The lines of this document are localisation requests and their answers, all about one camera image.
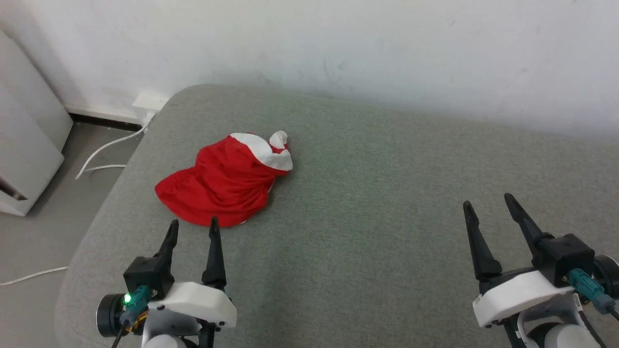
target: floor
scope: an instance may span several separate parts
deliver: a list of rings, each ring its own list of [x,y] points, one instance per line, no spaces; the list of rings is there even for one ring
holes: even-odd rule
[[[0,213],[0,282],[69,264],[122,168],[86,173],[77,181],[75,176],[97,148],[130,133],[74,124],[64,163],[28,216]],[[141,135],[113,145],[91,166],[127,163],[140,140]],[[0,287],[0,347],[58,346],[53,318],[63,277],[59,271]]]

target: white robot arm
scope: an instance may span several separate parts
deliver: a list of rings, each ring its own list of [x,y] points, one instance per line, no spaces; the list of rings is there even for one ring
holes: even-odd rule
[[[97,309],[97,328],[104,337],[133,333],[142,348],[212,348],[215,333],[236,326],[236,307],[227,284],[217,218],[209,229],[210,248],[202,283],[175,282],[170,274],[172,250],[178,239],[174,220],[158,253],[138,257],[123,274],[129,293],[106,295]],[[186,337],[197,336],[198,343]]]
[[[606,348],[585,316],[581,299],[619,320],[619,264],[595,252],[572,234],[543,233],[511,195],[505,194],[512,218],[520,225],[532,253],[532,267],[503,272],[479,230],[470,202],[464,203],[475,278],[479,281],[473,311],[480,327],[503,326],[513,348]],[[558,317],[526,331],[525,323]]]

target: red and white cloth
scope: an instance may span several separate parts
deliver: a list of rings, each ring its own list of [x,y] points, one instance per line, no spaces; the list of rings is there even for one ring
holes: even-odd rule
[[[267,204],[278,176],[292,170],[285,132],[266,142],[251,133],[233,133],[203,147],[195,166],[180,170],[155,186],[155,192],[179,218],[210,224],[216,215],[222,227],[247,221]]]

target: gray cushion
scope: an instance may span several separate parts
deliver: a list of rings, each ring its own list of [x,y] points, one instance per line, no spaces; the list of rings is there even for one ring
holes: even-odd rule
[[[270,204],[224,229],[238,327],[216,347],[506,347],[480,329],[462,202],[504,269],[530,264],[503,193],[547,232],[618,256],[618,147],[492,124],[216,85],[176,94],[156,117],[82,241],[58,299],[63,347],[102,347],[95,309],[158,249],[174,215],[154,186],[228,133],[288,132],[295,168]],[[207,229],[181,221],[172,273],[198,281]],[[588,309],[609,346],[617,323]],[[139,347],[128,336],[121,347]]]

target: white wall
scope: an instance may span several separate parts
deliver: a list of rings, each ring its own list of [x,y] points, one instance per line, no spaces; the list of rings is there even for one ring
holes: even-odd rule
[[[265,86],[585,136],[619,134],[619,2],[0,0],[61,100]]]

